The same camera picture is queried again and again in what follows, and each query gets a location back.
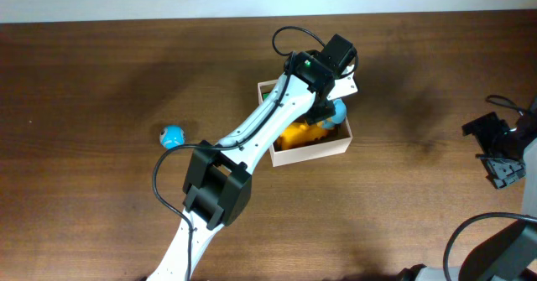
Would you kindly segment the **yellow dog toy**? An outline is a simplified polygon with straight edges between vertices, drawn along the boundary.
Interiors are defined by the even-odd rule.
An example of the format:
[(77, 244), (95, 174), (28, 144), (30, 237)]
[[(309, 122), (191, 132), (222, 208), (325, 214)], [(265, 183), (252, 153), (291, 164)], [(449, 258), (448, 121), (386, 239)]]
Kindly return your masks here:
[(292, 122), (276, 140), (281, 150), (299, 148), (313, 143), (328, 135), (330, 131), (316, 124), (308, 125), (305, 122)]

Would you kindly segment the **orange blue duck toy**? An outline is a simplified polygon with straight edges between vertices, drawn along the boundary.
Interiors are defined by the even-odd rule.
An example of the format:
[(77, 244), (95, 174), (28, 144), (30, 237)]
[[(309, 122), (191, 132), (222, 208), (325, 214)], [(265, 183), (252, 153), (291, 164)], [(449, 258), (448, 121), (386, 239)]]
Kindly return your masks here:
[(333, 129), (336, 125), (344, 122), (347, 116), (347, 107), (341, 99), (334, 101), (335, 114), (327, 119), (318, 122), (316, 125), (324, 129)]

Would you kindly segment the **blue ball toy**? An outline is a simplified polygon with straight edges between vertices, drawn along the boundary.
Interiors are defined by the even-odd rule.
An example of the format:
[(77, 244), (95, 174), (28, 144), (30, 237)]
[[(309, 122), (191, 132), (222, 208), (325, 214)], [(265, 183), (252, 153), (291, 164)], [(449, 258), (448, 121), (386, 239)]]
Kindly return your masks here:
[(159, 141), (164, 148), (174, 148), (185, 143), (185, 133), (181, 127), (169, 125), (160, 132)]

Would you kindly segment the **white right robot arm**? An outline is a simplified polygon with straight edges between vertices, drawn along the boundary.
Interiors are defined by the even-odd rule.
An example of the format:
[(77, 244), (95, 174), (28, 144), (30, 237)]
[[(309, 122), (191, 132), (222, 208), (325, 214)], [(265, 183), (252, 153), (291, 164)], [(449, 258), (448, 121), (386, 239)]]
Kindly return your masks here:
[[(441, 268), (418, 264), (403, 269), (395, 278), (403, 281), (535, 280), (529, 265), (536, 260), (536, 103), (524, 108), (507, 97), (489, 95), (486, 102), (515, 110), (519, 120), (510, 127), (490, 112), (462, 126), (465, 136), (472, 135), (482, 149), (476, 156), (498, 189), (524, 179), (522, 212), (488, 212), (465, 220), (448, 240)], [(492, 218), (514, 222), (479, 244), (466, 256), (463, 264), (449, 264), (451, 249), (458, 236), (471, 224)]]

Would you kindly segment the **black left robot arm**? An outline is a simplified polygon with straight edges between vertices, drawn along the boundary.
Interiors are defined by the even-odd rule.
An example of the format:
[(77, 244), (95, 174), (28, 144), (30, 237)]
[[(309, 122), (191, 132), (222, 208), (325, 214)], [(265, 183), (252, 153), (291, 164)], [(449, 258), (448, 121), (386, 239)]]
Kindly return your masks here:
[(357, 68), (357, 50), (334, 35), (322, 50), (290, 52), (273, 90), (234, 131), (216, 144), (192, 144), (183, 209), (163, 204), (180, 217), (179, 228), (150, 280), (188, 280), (213, 237), (230, 226), (248, 204), (259, 160), (297, 118), (310, 125), (336, 114), (334, 94)]

